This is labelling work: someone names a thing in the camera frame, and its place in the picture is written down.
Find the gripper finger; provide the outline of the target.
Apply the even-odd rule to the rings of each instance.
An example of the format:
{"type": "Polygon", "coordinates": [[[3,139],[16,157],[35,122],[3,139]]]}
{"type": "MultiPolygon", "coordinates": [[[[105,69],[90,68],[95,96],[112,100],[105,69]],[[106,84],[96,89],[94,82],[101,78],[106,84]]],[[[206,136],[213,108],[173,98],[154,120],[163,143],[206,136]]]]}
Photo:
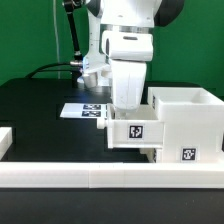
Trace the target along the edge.
{"type": "Polygon", "coordinates": [[[122,111],[115,112],[115,118],[118,120],[125,120],[127,118],[127,113],[122,111]]]}

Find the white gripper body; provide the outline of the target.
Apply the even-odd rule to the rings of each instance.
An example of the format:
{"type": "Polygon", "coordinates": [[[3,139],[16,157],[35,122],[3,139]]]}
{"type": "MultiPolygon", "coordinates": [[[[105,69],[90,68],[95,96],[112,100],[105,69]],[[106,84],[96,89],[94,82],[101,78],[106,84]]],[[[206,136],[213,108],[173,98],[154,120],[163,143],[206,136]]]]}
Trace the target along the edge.
{"type": "Polygon", "coordinates": [[[111,84],[111,98],[116,111],[138,110],[146,77],[146,63],[153,58],[153,36],[144,33],[106,30],[101,49],[108,61],[84,59],[83,79],[87,88],[111,84]]]}

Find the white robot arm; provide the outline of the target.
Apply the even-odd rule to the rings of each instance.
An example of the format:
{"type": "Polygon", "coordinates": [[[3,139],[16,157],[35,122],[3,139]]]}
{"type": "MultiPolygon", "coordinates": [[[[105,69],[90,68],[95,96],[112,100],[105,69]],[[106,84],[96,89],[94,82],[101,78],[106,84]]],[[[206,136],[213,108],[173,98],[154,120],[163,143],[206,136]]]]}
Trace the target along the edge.
{"type": "Polygon", "coordinates": [[[111,88],[115,117],[138,110],[147,63],[153,58],[155,27],[181,13],[185,0],[84,0],[89,19],[89,51],[82,78],[88,88],[111,88]]]}

